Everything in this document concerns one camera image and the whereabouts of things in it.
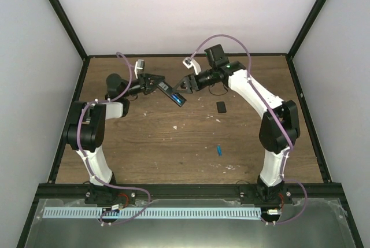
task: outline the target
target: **brown wood surface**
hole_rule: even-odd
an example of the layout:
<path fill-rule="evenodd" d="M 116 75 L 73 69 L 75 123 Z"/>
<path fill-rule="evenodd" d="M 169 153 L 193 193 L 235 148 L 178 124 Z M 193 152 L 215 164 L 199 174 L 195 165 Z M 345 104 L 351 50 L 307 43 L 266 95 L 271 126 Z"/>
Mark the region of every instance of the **brown wood surface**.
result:
<path fill-rule="evenodd" d="M 137 58 L 130 58 L 134 64 Z M 246 64 L 245 57 L 230 58 Z M 203 69 L 204 57 L 197 58 Z M 190 73 L 182 58 L 145 58 L 145 72 L 164 75 L 175 85 Z M 80 96 L 81 101 L 103 98 L 105 79 L 117 72 L 128 78 L 127 67 L 116 58 L 93 58 Z M 299 106 L 286 60 L 253 57 L 252 75 L 269 91 Z M 222 92 L 215 86 L 213 92 Z M 161 91 L 140 95 L 131 102 L 125 118 L 107 120 L 103 151 L 118 183 L 236 183 L 255 182 L 264 161 L 258 140 L 261 119 L 237 93 L 217 97 L 208 89 L 184 95 L 178 107 Z M 227 113 L 219 114 L 217 101 L 224 101 Z M 305 183 L 322 182 L 319 167 L 299 108 L 301 137 L 288 160 L 286 177 Z M 217 154 L 217 145 L 222 149 Z M 88 180 L 81 158 L 67 145 L 57 183 Z"/>

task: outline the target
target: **white wall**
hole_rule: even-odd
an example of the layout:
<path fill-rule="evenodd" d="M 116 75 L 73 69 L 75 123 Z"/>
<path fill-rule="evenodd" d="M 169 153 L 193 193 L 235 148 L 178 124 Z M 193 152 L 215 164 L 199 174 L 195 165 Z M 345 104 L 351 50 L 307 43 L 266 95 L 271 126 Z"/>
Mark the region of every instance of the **white wall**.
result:
<path fill-rule="evenodd" d="M 288 52 L 315 0 L 60 0 L 88 54 L 192 53 L 208 36 Z M 242 52 L 230 40 L 214 40 Z"/>
<path fill-rule="evenodd" d="M 294 63 L 332 178 L 370 247 L 370 3 L 328 0 Z"/>
<path fill-rule="evenodd" d="M 82 61 L 48 0 L 0 0 L 0 8 L 0 247 L 16 247 Z"/>

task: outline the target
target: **robotic arm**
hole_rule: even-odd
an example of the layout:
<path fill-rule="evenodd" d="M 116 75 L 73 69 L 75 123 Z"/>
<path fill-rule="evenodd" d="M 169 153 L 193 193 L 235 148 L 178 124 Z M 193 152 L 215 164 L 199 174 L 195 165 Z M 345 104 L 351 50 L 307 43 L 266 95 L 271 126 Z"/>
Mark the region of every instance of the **robotic arm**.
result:
<path fill-rule="evenodd" d="M 253 77 L 248 77 L 245 66 L 240 62 L 230 63 L 221 45 L 206 49 L 205 54 L 211 69 L 201 71 L 199 64 L 194 59 L 186 58 L 183 62 L 184 65 L 196 69 L 195 75 L 184 77 L 176 85 L 175 91 L 192 93 L 193 90 L 199 91 L 206 86 L 222 82 L 251 104 L 262 119 L 259 138 L 265 148 L 264 166 L 257 179 L 257 191 L 263 200 L 273 199 L 283 187 L 281 178 L 283 160 L 286 160 L 284 157 L 287 157 L 289 146 L 267 107 L 253 90 L 249 81 L 253 83 L 273 109 L 293 145 L 300 135 L 297 106 L 293 101 L 285 102 L 278 96 L 271 94 Z"/>

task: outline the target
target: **wooden table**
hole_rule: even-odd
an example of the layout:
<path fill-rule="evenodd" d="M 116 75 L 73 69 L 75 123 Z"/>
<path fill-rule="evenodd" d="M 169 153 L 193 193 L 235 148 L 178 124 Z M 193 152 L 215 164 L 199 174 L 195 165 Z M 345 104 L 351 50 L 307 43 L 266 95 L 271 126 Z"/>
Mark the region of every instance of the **wooden table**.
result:
<path fill-rule="evenodd" d="M 129 59 L 134 64 L 137 58 Z M 230 58 L 247 64 L 246 57 Z M 197 57 L 203 69 L 205 57 Z M 175 85 L 190 73 L 182 58 L 145 58 L 145 72 L 164 75 Z M 105 79 L 111 73 L 128 78 L 127 67 L 117 58 L 93 58 L 84 81 L 81 101 L 103 98 Z M 252 75 L 269 91 L 284 100 L 298 98 L 283 56 L 253 57 Z M 222 86 L 212 88 L 222 93 Z M 103 150 L 118 183 L 236 183 L 256 182 L 262 170 L 264 148 L 258 139 L 261 119 L 237 93 L 211 95 L 208 89 L 184 94 L 182 108 L 156 90 L 131 102 L 125 118 L 108 120 Z M 227 113 L 219 114 L 217 101 Z M 286 177 L 304 183 L 322 182 L 319 167 L 299 107 L 301 137 L 288 160 Z M 223 155 L 217 154 L 217 146 Z M 67 145 L 57 183 L 88 180 L 81 158 Z"/>

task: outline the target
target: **black frame bar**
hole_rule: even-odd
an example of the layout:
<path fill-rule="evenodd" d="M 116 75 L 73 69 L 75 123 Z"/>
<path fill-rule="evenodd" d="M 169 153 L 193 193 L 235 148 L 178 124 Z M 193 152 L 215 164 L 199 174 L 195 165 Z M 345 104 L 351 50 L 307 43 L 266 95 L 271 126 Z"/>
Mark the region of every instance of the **black frame bar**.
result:
<path fill-rule="evenodd" d="M 81 73 L 77 82 L 76 90 L 72 98 L 73 101 L 77 101 L 80 97 L 80 93 L 83 87 L 84 79 L 87 73 L 87 69 L 90 63 L 91 58 L 109 58 L 115 57 L 115 55 L 90 55 L 88 56 L 77 37 L 75 30 L 72 27 L 71 22 L 69 21 L 64 9 L 62 8 L 59 0 L 49 0 L 50 4 L 52 5 L 55 13 L 57 14 L 60 22 L 64 26 L 68 36 L 70 37 L 73 45 L 75 46 L 77 52 L 83 59 L 83 66 L 81 69 Z M 312 118 L 309 113 L 309 109 L 305 100 L 305 97 L 302 94 L 302 88 L 299 83 L 299 79 L 297 73 L 294 68 L 293 57 L 297 53 L 299 47 L 301 46 L 302 42 L 304 41 L 306 35 L 308 34 L 311 26 L 313 25 L 316 17 L 321 11 L 321 8 L 324 6 L 326 0 L 316 0 L 314 3 L 303 27 L 301 28 L 296 40 L 294 41 L 290 51 L 288 54 L 286 53 L 259 53 L 259 54 L 252 54 L 252 56 L 277 56 L 282 55 L 285 56 L 288 64 L 289 71 L 291 73 L 291 77 L 294 83 L 295 90 L 298 95 L 299 102 L 301 104 L 301 108 L 304 114 L 304 118 L 306 121 L 306 125 L 309 131 L 310 139 L 312 141 L 313 149 L 317 158 L 317 162 L 320 168 L 321 176 L 323 178 L 324 183 L 320 184 L 305 184 L 306 190 L 308 192 L 308 196 L 312 198 L 338 198 L 344 208 L 347 211 L 347 222 L 352 232 L 353 239 L 357 247 L 362 248 L 364 247 L 360 238 L 360 235 L 357 231 L 356 224 L 353 220 L 352 213 L 350 211 L 349 205 L 347 203 L 347 199 L 343 192 L 342 185 L 340 183 L 333 183 L 331 182 L 331 177 L 328 171 L 327 164 L 325 162 L 325 158 L 323 156 L 323 152 L 317 137 L 317 133 L 315 131 L 315 127 L 312 122 Z M 246 54 L 228 54 L 228 56 L 244 56 Z M 186 57 L 188 54 L 131 54 L 127 55 L 127 57 Z M 53 166 L 49 175 L 48 182 L 40 184 L 38 190 L 35 194 L 34 201 L 31 205 L 27 220 L 25 222 L 24 229 L 21 233 L 20 240 L 18 242 L 17 247 L 24 247 L 27 241 L 28 233 L 31 229 L 31 224 L 34 219 L 34 215 L 36 212 L 36 208 L 40 199 L 53 199 L 53 198 L 65 198 L 65 199 L 85 199 L 86 193 L 89 190 L 88 184 L 55 184 L 58 170 L 60 167 L 60 163 L 62 160 L 62 155 L 65 149 L 65 141 L 63 141 L 62 137 L 60 139 L 58 150 L 55 155 L 55 159 L 53 162 Z M 139 185 L 125 185 L 119 184 L 121 186 L 136 186 L 148 189 L 154 199 L 159 198 L 231 198 L 231 199 L 238 199 L 241 198 L 241 192 L 248 192 L 250 188 L 255 188 L 255 184 L 163 184 L 163 185 L 155 185 L 155 184 L 139 184 Z M 291 192 L 291 198 L 302 198 L 303 192 L 298 185 L 286 184 L 285 191 Z M 145 198 L 144 195 L 138 193 L 138 198 Z M 254 203 L 255 205 L 264 206 L 266 204 L 258 204 L 254 199 L 244 197 L 240 199 L 241 203 Z"/>

